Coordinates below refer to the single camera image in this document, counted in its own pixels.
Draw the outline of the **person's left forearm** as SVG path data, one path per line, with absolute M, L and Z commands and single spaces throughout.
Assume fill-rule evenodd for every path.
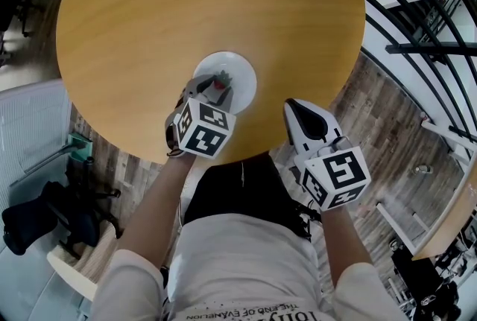
M 194 162 L 195 156 L 187 153 L 162 166 L 119 238 L 120 250 L 134 252 L 156 267 L 163 265 L 183 186 Z

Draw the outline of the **round wooden table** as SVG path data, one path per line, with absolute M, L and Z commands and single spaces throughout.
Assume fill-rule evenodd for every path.
M 129 154 L 164 163 L 164 123 L 199 62 L 243 56 L 257 90 L 218 162 L 281 145 L 282 107 L 327 107 L 353 70 L 364 0 L 62 0 L 57 60 L 78 112 Z

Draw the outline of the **black equipment heap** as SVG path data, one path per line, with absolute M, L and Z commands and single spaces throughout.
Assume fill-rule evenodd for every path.
M 456 321 L 461 315 L 456 283 L 444 279 L 430 258 L 413 259 L 413 254 L 397 242 L 391 247 L 394 270 L 415 302 L 412 321 Z

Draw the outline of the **person's white shirt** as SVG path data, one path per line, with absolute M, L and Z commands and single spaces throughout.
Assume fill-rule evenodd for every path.
M 368 263 L 348 267 L 321 309 L 314 247 L 283 226 L 240 214 L 183 227 L 168 279 L 117 251 L 90 321 L 408 321 Z

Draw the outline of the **white round plate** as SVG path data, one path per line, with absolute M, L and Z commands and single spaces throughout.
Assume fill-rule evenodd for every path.
M 224 71 L 231 79 L 232 101 L 228 112 L 237 115 L 247 109 L 256 94 L 257 79 L 252 65 L 240 54 L 219 51 L 205 57 L 196 67 L 193 77 L 219 74 Z

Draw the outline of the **dark curved handrail railing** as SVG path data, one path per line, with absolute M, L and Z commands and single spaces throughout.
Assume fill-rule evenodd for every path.
M 477 0 L 364 0 L 363 52 L 453 142 L 477 146 Z

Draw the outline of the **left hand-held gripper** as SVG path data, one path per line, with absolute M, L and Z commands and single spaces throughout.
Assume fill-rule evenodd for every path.
M 236 117 L 230 113 L 233 89 L 213 86 L 208 97 L 192 94 L 202 93 L 214 81 L 214 74 L 203 74 L 187 83 L 174 111 L 165 120 L 167 156 L 190 153 L 215 158 L 230 139 L 236 123 Z

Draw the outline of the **person's black trousers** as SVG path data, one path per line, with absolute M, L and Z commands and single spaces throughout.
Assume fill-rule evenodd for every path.
M 200 178 L 183 222 L 218 214 L 241 214 L 291 230 L 309 239 L 301 218 L 321 223 L 321 215 L 293 200 L 271 156 L 262 153 L 240 162 L 208 168 Z

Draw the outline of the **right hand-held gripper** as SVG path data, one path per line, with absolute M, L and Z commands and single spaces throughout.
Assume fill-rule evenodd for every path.
M 327 211 L 359 199 L 371 183 L 370 172 L 361 148 L 341 136 L 335 117 L 301 99 L 287 99 L 283 115 L 288 140 L 298 154 L 297 181 L 318 208 Z M 308 150 L 319 144 L 325 145 Z

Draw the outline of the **small green and red object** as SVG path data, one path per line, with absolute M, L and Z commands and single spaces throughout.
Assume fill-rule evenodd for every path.
M 214 74 L 213 84 L 218 90 L 228 89 L 232 83 L 233 78 L 224 70 Z

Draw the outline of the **wooden desk with white frame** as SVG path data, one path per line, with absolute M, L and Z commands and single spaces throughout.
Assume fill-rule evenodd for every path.
M 433 124 L 428 118 L 422 121 L 421 126 L 471 151 L 472 156 L 469 160 L 457 154 L 453 156 L 466 165 L 467 169 L 443 213 L 431 228 L 424 229 L 425 235 L 418 245 L 414 245 L 381 203 L 376 204 L 377 210 L 411 252 L 413 260 L 433 258 L 444 253 L 473 212 L 477 211 L 477 143 L 473 142 L 470 136 L 460 136 L 449 128 Z

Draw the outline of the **person's right forearm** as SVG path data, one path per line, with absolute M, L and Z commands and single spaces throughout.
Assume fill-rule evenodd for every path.
M 373 263 L 344 206 L 323 212 L 321 223 L 334 286 L 348 267 Z

